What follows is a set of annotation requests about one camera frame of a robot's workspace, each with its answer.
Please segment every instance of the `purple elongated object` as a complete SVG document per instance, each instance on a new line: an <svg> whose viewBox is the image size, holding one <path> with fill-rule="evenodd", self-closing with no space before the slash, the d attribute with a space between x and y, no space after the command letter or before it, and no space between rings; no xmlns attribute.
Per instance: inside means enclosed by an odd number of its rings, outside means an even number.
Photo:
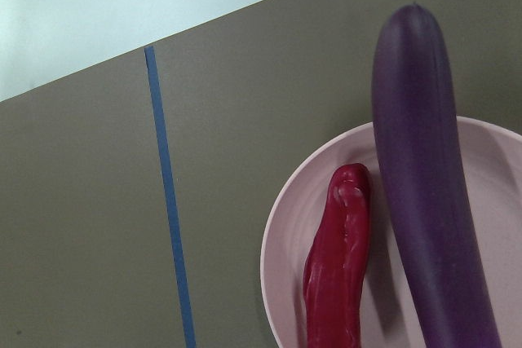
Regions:
<svg viewBox="0 0 522 348"><path fill-rule="evenodd" d="M426 9L403 7L384 25L372 104L391 223L427 347L500 348L467 198L448 56Z"/></svg>

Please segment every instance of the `gray surface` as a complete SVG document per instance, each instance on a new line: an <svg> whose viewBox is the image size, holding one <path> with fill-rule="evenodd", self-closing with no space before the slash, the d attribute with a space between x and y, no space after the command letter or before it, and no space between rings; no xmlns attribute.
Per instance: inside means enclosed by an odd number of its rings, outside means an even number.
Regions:
<svg viewBox="0 0 522 348"><path fill-rule="evenodd" d="M276 345L268 213L303 159L371 120L378 31L412 1L267 0L155 44L198 346ZM520 0L415 1L458 113L522 132ZM1 103L0 145L0 345L183 346L143 52Z"/></svg>
<svg viewBox="0 0 522 348"><path fill-rule="evenodd" d="M143 51L0 104L0 346L183 346Z"/></svg>

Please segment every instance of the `purple object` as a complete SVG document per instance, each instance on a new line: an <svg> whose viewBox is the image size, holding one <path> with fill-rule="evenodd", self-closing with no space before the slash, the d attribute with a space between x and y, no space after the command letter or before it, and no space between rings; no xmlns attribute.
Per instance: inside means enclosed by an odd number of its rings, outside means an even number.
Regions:
<svg viewBox="0 0 522 348"><path fill-rule="evenodd" d="M448 56L426 9L403 7L384 25L372 101L391 223L427 347L501 347L467 198Z"/></svg>

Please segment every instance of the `red pepper-shaped object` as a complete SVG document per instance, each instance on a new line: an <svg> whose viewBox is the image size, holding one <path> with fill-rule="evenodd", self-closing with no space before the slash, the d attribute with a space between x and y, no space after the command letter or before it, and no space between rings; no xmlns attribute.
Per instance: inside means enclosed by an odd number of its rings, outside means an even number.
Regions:
<svg viewBox="0 0 522 348"><path fill-rule="evenodd" d="M369 250L369 172L335 170L303 275L308 348L359 348L359 307Z"/></svg>

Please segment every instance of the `pink bowl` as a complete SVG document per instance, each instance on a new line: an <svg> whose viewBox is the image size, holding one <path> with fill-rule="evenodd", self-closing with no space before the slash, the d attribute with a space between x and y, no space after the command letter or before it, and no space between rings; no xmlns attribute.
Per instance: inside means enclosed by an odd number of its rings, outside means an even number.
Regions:
<svg viewBox="0 0 522 348"><path fill-rule="evenodd" d="M505 347L522 344L522 136L458 118L462 161L489 295ZM366 165L374 185L372 243L361 302L364 348L423 348L422 332L389 223L371 123L317 149L290 176L268 218L261 289L280 348L306 347L303 268L331 174Z"/></svg>

